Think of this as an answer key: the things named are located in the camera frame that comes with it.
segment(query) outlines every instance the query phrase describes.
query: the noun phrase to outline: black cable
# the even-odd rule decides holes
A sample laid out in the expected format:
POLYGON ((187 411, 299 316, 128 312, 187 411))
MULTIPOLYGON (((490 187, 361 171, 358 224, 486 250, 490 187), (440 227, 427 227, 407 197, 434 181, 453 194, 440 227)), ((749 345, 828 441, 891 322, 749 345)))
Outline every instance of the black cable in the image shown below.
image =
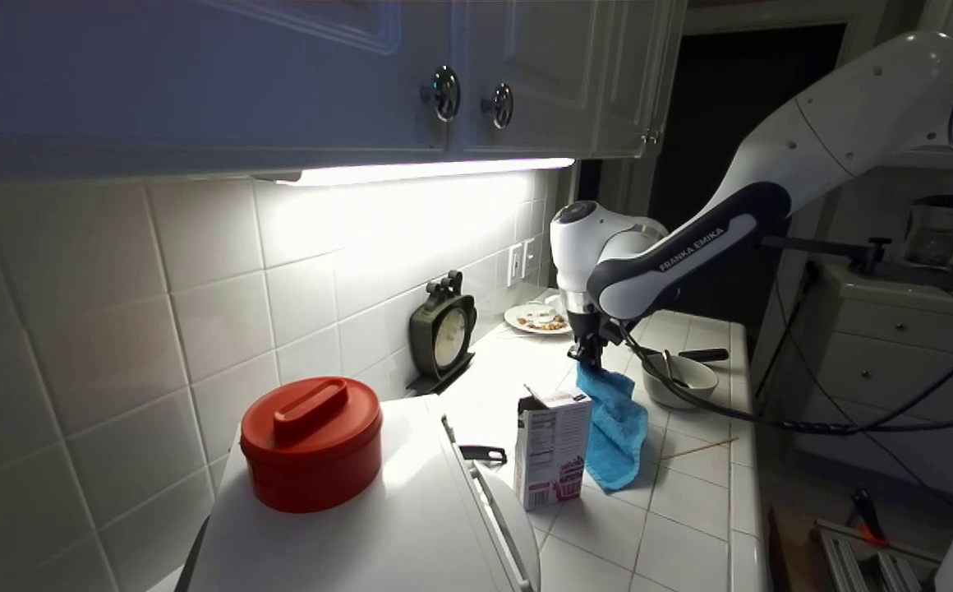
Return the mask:
POLYGON ((887 411, 887 414, 868 421, 864 428, 874 431, 874 428, 881 428, 881 424, 900 418, 900 414, 907 414, 910 408, 917 408, 917 405, 923 405, 930 395, 937 395, 950 378, 953 378, 953 368, 943 372, 937 382, 930 382, 930 385, 927 385, 920 395, 914 395, 907 405, 900 405, 900 408, 894 408, 894 411, 887 411))
POLYGON ((776 362, 779 362, 779 355, 782 355, 785 335, 792 335, 792 326, 799 322, 799 316, 802 316, 802 309, 805 309, 805 293, 808 293, 808 289, 812 289, 812 276, 805 276, 792 316, 785 316, 785 306, 779 303, 782 332, 779 332, 779 342, 776 342, 776 349, 772 349, 772 355, 769 355, 769 365, 766 365, 759 385, 753 388, 753 398, 756 398, 756 401, 766 398, 766 388, 769 388, 769 378, 776 375, 776 362))
MULTIPOLYGON (((631 345, 631 352, 641 358, 641 368, 654 368, 651 349, 638 345, 631 335, 624 339, 631 345)), ((736 421, 749 421, 749 424, 766 424, 766 428, 779 428, 779 431, 795 431, 795 434, 838 434, 838 437, 851 437, 851 434, 868 434, 868 431, 953 431, 953 421, 930 421, 930 424, 884 424, 891 418, 897 418, 894 411, 887 411, 884 418, 874 418, 871 424, 825 424, 825 421, 772 421, 772 418, 759 418, 759 414, 746 414, 746 411, 736 411, 736 408, 723 408, 723 405, 713 405, 707 398, 697 398, 687 391, 684 382, 677 378, 664 378, 657 375, 670 395, 677 395, 680 401, 693 405, 693 408, 703 408, 703 411, 713 411, 713 414, 726 414, 726 418, 736 418, 736 421)), ((927 401, 930 395, 937 395, 940 385, 946 385, 953 378, 953 368, 943 372, 943 378, 937 378, 930 388, 923 388, 920 395, 914 395, 907 405, 900 405, 900 414, 910 411, 914 405, 927 401)))
MULTIPOLYGON (((795 312, 785 319, 785 306, 782 306, 782 296, 779 296, 779 286, 772 283, 772 299, 776 299, 776 309, 779 309, 779 319, 785 319, 785 326, 802 312, 802 306, 805 306, 805 296, 812 293, 812 286, 815 286, 815 280, 808 280, 805 286, 802 286, 802 293, 799 293, 799 303, 795 303, 795 312)), ((848 424, 854 424, 854 418, 848 414, 848 408, 818 382, 818 375, 815 375, 815 368, 808 365, 808 355, 805 355, 805 349, 802 349, 802 342, 799 339, 792 339, 792 332, 782 332, 779 335, 779 345, 776 345, 776 352, 779 349, 785 349, 785 345, 792 345, 795 349, 795 355, 799 355, 799 365, 802 365, 802 372, 808 375, 808 382, 812 382, 812 388, 848 421, 848 424)), ((874 434, 861 434, 861 437, 868 437, 871 441, 871 447, 877 447, 887 460, 894 460, 894 467, 900 467, 900 474, 907 474, 917 487, 923 487, 923 490, 933 490, 900 454, 894 454, 894 447, 887 447, 881 437, 874 437, 874 434)))

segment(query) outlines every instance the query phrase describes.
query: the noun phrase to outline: carton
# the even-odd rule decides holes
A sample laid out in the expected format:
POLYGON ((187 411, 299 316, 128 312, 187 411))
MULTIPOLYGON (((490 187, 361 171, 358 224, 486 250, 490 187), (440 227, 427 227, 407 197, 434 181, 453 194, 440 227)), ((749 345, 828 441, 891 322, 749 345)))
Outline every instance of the carton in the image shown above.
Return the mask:
POLYGON ((592 405, 582 391, 516 401, 516 497, 523 506, 578 500, 588 414, 592 405))

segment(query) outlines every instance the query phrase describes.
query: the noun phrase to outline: red lid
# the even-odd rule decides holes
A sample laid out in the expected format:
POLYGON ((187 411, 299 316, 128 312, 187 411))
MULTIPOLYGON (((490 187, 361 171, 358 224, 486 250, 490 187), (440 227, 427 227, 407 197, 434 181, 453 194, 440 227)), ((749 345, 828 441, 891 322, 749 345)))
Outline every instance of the red lid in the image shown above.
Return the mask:
POLYGON ((365 447, 381 431, 378 395, 352 378, 306 378, 263 395, 243 414, 250 464, 319 467, 365 447))

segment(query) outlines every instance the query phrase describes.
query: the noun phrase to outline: cabinet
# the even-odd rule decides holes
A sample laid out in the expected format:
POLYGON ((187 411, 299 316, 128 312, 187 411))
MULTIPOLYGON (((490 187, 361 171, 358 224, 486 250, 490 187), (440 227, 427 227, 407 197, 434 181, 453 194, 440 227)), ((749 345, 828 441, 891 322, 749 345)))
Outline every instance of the cabinet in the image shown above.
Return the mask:
POLYGON ((0 0, 0 135, 128 148, 434 155, 440 3, 0 0))
POLYGON ((0 0, 0 171, 56 155, 108 171, 634 155, 680 13, 684 0, 0 0))
POLYGON ((608 43, 608 3, 496 0, 467 13, 470 155, 529 155, 555 148, 588 155, 598 102, 598 59, 608 43), (496 118, 496 89, 509 89, 513 122, 496 118))
POLYGON ((608 7, 595 151, 634 158, 657 151, 667 132, 684 3, 615 0, 608 7))
MULTIPOLYGON (((776 408, 802 421, 871 421, 953 368, 953 296, 854 280, 828 266, 792 335, 795 345, 779 355, 779 375, 769 391, 776 408)), ((900 421, 946 418, 953 418, 953 378, 900 421)), ((795 447, 900 480, 917 474, 927 487, 953 493, 953 431, 874 434, 874 441, 864 434, 799 434, 795 447)))

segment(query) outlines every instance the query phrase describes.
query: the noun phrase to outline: under-cabinet light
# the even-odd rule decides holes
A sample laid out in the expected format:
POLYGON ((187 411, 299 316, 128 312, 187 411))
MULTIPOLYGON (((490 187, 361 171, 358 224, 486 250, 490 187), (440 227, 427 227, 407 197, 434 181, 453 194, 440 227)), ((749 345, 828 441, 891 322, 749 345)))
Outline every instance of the under-cabinet light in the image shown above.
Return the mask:
POLYGON ((457 174, 506 174, 506 171, 546 171, 572 168, 572 158, 516 158, 516 161, 427 161, 427 164, 361 164, 361 168, 306 168, 296 181, 276 181, 283 187, 329 187, 329 184, 388 184, 407 178, 457 178, 457 174))

